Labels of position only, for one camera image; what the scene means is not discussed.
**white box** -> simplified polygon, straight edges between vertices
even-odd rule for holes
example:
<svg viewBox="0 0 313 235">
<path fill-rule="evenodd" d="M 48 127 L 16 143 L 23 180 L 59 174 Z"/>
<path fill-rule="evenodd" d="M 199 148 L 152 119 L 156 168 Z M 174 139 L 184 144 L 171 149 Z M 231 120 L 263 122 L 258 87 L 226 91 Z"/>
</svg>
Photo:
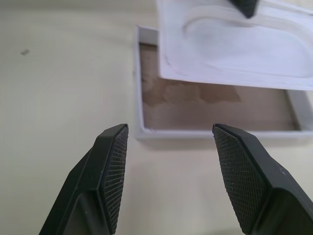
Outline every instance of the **white box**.
<svg viewBox="0 0 313 235">
<path fill-rule="evenodd" d="M 171 129 L 171 127 L 168 127 L 168 126 L 167 128 L 162 129 L 162 128 L 151 128 L 145 125 L 142 77 L 141 77 L 141 62 L 140 62 L 140 44 L 148 44 L 148 45 L 157 46 L 157 42 L 158 42 L 157 29 L 141 27 L 141 26 L 136 27 L 135 53 L 134 53 L 134 59 L 135 59 L 135 67 L 134 67 L 135 73 L 134 74 L 135 74 L 135 81 L 136 81 L 136 104 L 137 104 L 136 138 L 139 140 L 211 139 L 213 138 L 212 131 L 209 128 L 199 129 L 199 127 L 197 127 L 193 129 L 190 126 L 182 125 L 182 128 L 180 129 L 178 129 L 177 126 L 173 129 Z M 273 130 L 270 130 L 270 129 L 262 130 L 262 128 L 258 128 L 258 127 L 255 130 L 253 130 L 253 128 L 249 130 L 249 128 L 243 128 L 241 126 L 236 126 L 236 125 L 233 125 L 233 126 L 245 129 L 246 131 L 249 131 L 251 134 L 255 135 L 256 137 L 260 139 L 303 139 L 307 137 L 312 137 L 313 136 L 313 111 L 312 111 L 312 106 L 310 104 L 307 92 L 306 91 L 286 91 L 286 94 L 289 98 L 290 108 L 292 109 L 290 113 L 292 113 L 292 116 L 295 116 L 294 119 L 297 122 L 296 127 L 294 129 L 284 130 L 284 128 L 281 127 L 281 130 L 275 130 L 275 124 L 273 123 L 271 124 L 272 126 L 274 126 Z M 266 114 L 267 110 L 264 110 L 264 112 L 261 112 L 260 109 L 258 109 L 258 112 L 260 114 L 263 114 L 263 113 Z"/>
</svg>

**table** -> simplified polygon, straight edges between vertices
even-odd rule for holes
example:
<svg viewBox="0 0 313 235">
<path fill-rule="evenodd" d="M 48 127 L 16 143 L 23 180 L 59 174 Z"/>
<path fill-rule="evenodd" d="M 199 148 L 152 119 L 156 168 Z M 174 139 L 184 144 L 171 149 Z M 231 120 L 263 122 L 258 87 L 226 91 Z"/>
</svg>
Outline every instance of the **table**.
<svg viewBox="0 0 313 235">
<path fill-rule="evenodd" d="M 134 138 L 134 25 L 157 26 L 152 0 L 0 9 L 2 234 L 38 234 L 69 171 L 119 123 L 130 137 L 117 235 L 241 234 L 214 143 Z M 313 142 L 265 146 L 313 199 Z"/>
</svg>

